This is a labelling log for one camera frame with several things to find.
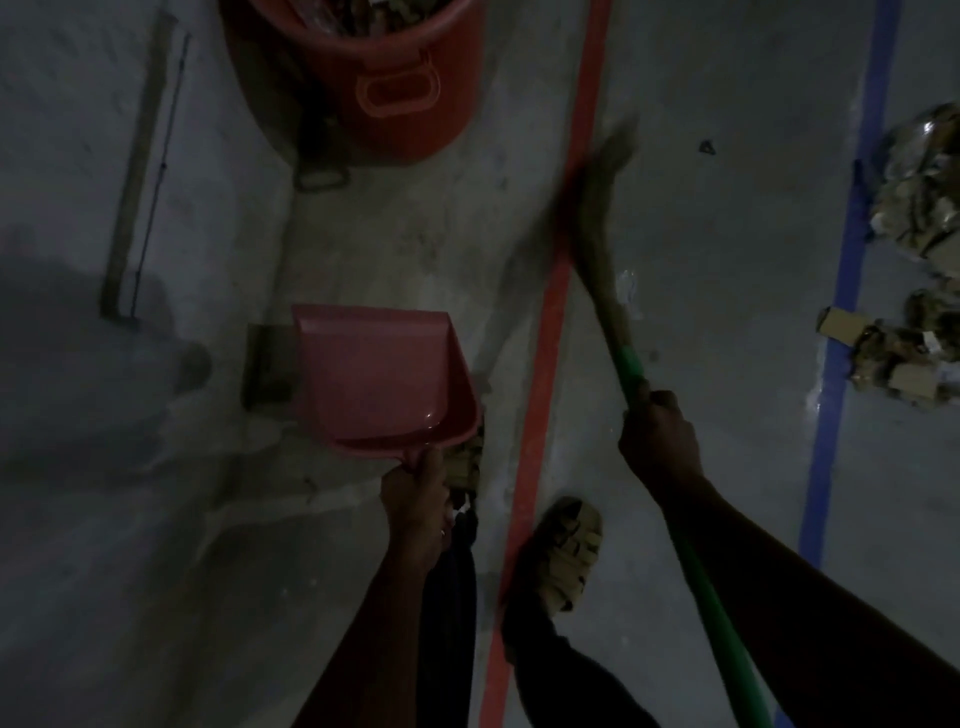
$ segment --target person's right hand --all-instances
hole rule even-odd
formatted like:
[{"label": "person's right hand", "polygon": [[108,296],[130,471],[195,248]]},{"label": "person's right hand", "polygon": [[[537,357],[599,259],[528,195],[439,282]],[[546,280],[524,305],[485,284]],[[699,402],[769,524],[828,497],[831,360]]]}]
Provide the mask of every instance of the person's right hand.
[{"label": "person's right hand", "polygon": [[651,393],[646,385],[641,406],[627,413],[620,453],[630,470],[651,489],[676,487],[703,478],[700,445],[693,425],[684,419],[673,392]]}]

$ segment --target pink dustpan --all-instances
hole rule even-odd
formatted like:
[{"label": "pink dustpan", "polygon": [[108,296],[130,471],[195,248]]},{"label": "pink dustpan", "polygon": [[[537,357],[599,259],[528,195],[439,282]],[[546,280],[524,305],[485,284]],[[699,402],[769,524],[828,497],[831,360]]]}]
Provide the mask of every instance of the pink dustpan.
[{"label": "pink dustpan", "polygon": [[301,415],[332,447],[416,467],[476,432],[480,404],[450,317],[436,311],[293,306]]}]

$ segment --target bucket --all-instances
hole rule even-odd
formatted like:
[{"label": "bucket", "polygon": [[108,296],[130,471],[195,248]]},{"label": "bucket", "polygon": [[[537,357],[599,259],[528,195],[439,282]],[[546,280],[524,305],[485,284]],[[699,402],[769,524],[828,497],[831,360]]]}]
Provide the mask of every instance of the bucket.
[{"label": "bucket", "polygon": [[288,0],[251,0],[300,49],[344,127],[400,161],[439,152],[469,123],[483,69],[486,0],[453,0],[383,37],[331,37],[306,28]]},{"label": "bucket", "polygon": [[333,448],[415,468],[427,448],[476,432],[480,404],[446,313],[298,304],[293,314],[300,416]]}]

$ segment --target blue floor line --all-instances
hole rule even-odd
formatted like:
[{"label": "blue floor line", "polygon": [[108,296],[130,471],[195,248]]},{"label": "blue floor line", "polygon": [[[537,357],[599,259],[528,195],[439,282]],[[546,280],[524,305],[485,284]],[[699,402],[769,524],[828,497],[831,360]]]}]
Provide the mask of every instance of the blue floor line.
[{"label": "blue floor line", "polygon": [[[890,69],[893,65],[899,24],[900,0],[876,0],[856,144],[856,160],[860,164],[871,158],[883,136],[887,89],[890,85]],[[854,174],[847,200],[840,264],[833,291],[833,305],[850,311],[856,310],[860,296],[863,255],[870,234],[869,203],[861,185],[862,180]],[[820,382],[820,398],[817,401],[817,430],[813,439],[813,456],[806,486],[804,519],[800,526],[800,555],[817,569],[823,565],[830,490],[833,485],[833,463],[836,460],[849,372],[850,349],[837,341],[829,340]],[[793,723],[780,709],[777,709],[774,722],[777,728],[793,728]]]}]

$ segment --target person's left hand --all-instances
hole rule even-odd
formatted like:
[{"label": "person's left hand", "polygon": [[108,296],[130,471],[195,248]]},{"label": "person's left hand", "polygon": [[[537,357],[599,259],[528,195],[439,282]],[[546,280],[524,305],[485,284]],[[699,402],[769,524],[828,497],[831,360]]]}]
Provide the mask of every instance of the person's left hand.
[{"label": "person's left hand", "polygon": [[394,468],[380,481],[380,500],[390,524],[390,552],[423,573],[449,546],[453,524],[444,457],[429,450],[416,475]]}]

